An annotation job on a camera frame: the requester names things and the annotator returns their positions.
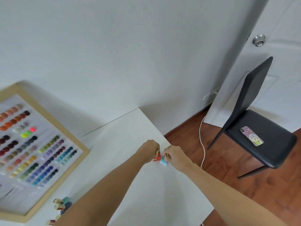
nail polish color chart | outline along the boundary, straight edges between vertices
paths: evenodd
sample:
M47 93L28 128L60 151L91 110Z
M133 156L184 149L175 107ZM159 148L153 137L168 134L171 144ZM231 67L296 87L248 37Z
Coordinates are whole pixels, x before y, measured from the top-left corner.
M0 211L25 215L83 153L19 95L0 103Z

white wall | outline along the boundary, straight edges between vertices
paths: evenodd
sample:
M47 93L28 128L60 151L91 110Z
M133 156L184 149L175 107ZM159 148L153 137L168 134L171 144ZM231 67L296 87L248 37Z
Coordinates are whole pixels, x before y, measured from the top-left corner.
M0 87L25 81L76 137L137 107L165 133L221 85L255 1L0 0Z

power cord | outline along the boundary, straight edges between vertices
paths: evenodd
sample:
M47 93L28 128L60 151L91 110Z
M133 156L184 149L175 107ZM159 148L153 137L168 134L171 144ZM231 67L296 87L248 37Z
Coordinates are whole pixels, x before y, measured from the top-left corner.
M202 147L203 147L203 150L204 150L204 158L203 158L203 161L202 161L202 164L201 164L201 168L202 168L202 166L203 166L203 163L204 163L204 160L205 160L205 147L204 147L204 145L203 145L203 143L202 143L202 140L201 140L201 126L202 126L202 123L203 123L203 121L204 121L205 117L206 117L206 116L204 116L204 118L202 119L202 122L201 122L201 125L200 125L200 129L199 129L199 137L200 137L200 142L201 142L201 145L202 145Z

smartphone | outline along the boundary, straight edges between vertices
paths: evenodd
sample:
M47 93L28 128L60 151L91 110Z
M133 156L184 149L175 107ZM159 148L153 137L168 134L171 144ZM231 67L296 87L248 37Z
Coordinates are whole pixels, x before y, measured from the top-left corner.
M259 138L248 126L239 129L256 147L263 144L263 140Z

black chair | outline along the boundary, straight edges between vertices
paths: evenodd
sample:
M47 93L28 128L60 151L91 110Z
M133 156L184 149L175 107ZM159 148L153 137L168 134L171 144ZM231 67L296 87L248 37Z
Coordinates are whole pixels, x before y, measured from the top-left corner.
M297 140L293 133L264 116L250 109L247 110L258 95L272 60L273 57L269 57L246 76L231 116L207 148L211 148L220 135L225 133L263 164L262 167L241 175L238 179L253 175L267 168L276 169L280 167ZM264 143L255 146L240 132L240 129L244 126L248 126Z

